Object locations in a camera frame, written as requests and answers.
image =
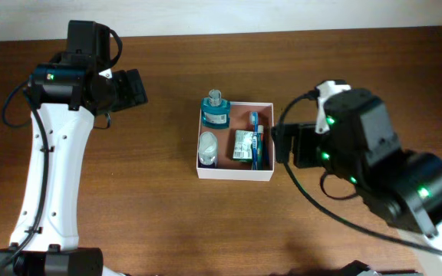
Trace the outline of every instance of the wooden table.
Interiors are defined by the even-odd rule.
[[[65,41],[1,42],[0,112],[12,88],[64,48]],[[101,248],[108,267],[134,275],[267,275],[358,259],[380,270],[420,269],[407,248],[321,214],[280,165],[270,182],[214,181],[197,179],[193,161],[198,107],[210,89],[228,100],[274,103],[279,117],[291,99],[330,78],[380,96],[404,148],[442,158],[442,27],[125,38],[114,69],[130,68],[139,68],[150,102],[113,113],[111,129],[93,131],[81,172],[80,246]],[[28,114],[16,97],[11,121]],[[315,116],[313,103],[301,103],[289,121]],[[30,146],[31,129],[9,129],[0,116],[0,248],[21,208]],[[325,198],[322,169],[296,174],[330,210],[396,234],[360,199]],[[328,190],[343,196],[351,187],[330,179]]]

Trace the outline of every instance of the bottle cap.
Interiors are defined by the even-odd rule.
[[[203,165],[212,165],[218,156],[218,139],[206,131],[200,134],[199,138],[199,160]]]
[[[221,104],[221,91],[217,89],[212,89],[209,91],[209,103],[212,107],[217,107]]]

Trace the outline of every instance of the white lid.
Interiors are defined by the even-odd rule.
[[[211,165],[218,156],[218,139],[210,131],[200,134],[199,160],[204,165]]]

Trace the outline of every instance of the mouthwash bottle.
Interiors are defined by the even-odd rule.
[[[203,125],[213,129],[228,128],[230,108],[229,101],[221,98],[221,91],[209,91],[209,97],[203,98],[200,104]]]

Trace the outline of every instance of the cardboard box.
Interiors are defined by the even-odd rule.
[[[251,111],[259,113],[259,124],[264,126],[264,143],[269,152],[269,166],[264,170],[251,170],[251,163],[233,161],[233,149],[237,130],[253,131],[249,114]],[[275,148],[270,136],[270,128],[274,124],[274,106],[272,103],[245,103],[231,102],[229,113],[229,128],[214,130],[203,126],[201,113],[199,115],[199,133],[197,135],[197,149],[199,148],[200,134],[210,131],[218,139],[218,166],[217,169],[201,168],[196,154],[197,175],[200,179],[252,180],[269,181],[274,173]]]

